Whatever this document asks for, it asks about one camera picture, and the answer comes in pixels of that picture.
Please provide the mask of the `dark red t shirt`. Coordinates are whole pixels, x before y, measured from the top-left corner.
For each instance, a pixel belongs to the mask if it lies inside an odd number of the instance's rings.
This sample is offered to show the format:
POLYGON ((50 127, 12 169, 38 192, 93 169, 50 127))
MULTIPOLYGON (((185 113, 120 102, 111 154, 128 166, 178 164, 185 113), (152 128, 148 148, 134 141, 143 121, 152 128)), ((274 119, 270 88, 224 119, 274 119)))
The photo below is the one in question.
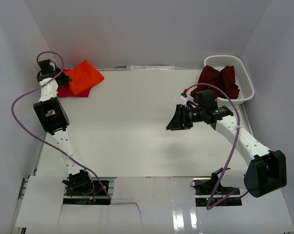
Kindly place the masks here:
POLYGON ((207 65, 203 68, 198 83, 207 83, 222 90, 230 99, 238 99, 240 89, 235 83, 233 66, 225 66, 221 71, 207 65))

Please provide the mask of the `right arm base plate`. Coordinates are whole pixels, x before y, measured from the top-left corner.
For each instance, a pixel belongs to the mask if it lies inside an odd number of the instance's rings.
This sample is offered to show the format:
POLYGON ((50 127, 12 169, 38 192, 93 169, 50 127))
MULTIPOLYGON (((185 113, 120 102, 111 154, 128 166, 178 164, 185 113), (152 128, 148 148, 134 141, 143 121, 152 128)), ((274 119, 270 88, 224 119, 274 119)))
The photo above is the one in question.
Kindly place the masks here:
MULTIPOLYGON (((190 183, 192 188, 195 188, 196 195, 210 195, 218 181, 218 175, 223 171, 223 168, 220 168, 217 171, 214 171, 208 180, 196 179, 190 183)), ((216 195, 227 195, 234 190, 233 187, 223 187, 219 184, 216 189, 216 195)))

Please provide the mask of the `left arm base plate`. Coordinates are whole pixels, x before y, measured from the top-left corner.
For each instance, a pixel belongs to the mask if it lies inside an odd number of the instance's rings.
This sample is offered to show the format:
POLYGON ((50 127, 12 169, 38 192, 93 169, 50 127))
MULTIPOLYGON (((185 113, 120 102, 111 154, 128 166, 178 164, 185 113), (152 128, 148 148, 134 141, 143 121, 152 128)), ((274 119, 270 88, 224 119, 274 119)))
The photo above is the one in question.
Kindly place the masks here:
POLYGON ((72 188, 67 186, 64 194, 66 196, 93 196, 93 195, 105 196, 106 195, 105 191, 102 189, 101 185, 99 184, 99 182, 97 180, 93 180, 93 185, 94 185, 93 190, 91 192, 87 192, 87 193, 74 191, 72 188))

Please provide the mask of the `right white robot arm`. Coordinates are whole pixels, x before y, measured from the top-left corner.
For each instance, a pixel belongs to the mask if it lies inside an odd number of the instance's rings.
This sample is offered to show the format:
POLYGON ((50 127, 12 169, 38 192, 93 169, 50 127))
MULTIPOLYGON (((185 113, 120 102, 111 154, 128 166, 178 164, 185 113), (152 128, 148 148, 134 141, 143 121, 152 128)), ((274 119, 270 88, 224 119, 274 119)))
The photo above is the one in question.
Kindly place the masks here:
POLYGON ((286 157, 261 144, 240 126, 238 116, 226 106, 219 107, 211 90, 196 94, 198 104, 183 92, 184 104, 178 104, 166 129, 189 130, 194 123, 204 122, 223 135, 238 151, 247 168, 224 166, 212 173, 211 189, 223 194, 229 187, 247 190, 253 197, 261 197, 287 184, 286 157))

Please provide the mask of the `orange t shirt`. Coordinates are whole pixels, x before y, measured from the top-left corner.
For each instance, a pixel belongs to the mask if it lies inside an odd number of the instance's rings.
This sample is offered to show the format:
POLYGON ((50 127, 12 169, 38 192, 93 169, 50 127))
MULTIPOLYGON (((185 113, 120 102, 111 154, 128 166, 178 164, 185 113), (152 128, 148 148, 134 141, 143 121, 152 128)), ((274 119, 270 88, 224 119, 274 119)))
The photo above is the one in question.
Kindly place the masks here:
POLYGON ((90 91, 92 87, 104 81, 104 76, 87 60, 64 73, 71 79, 68 86, 74 96, 90 91))

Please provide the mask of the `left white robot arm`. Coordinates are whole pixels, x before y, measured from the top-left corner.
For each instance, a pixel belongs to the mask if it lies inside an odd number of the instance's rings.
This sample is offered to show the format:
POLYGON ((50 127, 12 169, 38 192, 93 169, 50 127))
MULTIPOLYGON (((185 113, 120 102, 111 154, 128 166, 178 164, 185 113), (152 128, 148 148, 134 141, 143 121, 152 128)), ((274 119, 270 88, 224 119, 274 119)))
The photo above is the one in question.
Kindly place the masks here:
POLYGON ((57 97, 59 85, 67 84, 69 77, 50 59, 39 61, 38 65, 40 71, 37 80, 42 88, 39 101, 33 105, 35 113, 44 131, 51 135, 56 148, 61 150, 68 173, 62 183, 76 193, 88 195, 93 191, 94 183, 89 173, 74 159, 67 131, 69 118, 57 97))

